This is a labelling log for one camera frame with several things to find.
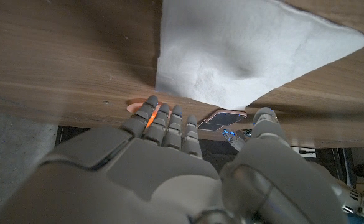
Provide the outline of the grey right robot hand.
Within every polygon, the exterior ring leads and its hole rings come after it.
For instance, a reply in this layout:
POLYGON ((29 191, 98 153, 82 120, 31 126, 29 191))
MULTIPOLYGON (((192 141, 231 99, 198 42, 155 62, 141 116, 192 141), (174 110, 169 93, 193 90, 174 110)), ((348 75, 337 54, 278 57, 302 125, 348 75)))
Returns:
POLYGON ((331 185, 294 152, 275 112, 215 170, 194 116, 150 96, 118 128, 58 145, 0 209, 0 223, 346 223, 331 185))

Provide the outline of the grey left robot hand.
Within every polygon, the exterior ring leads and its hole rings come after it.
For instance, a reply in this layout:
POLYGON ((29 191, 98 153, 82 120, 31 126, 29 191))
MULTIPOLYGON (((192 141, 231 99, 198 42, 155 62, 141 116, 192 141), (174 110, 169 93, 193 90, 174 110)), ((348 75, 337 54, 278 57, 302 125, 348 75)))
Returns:
POLYGON ((237 151, 241 151, 243 146, 246 144, 246 141, 251 138, 251 132, 251 129, 242 129, 237 131, 224 129, 222 131, 222 135, 237 151))

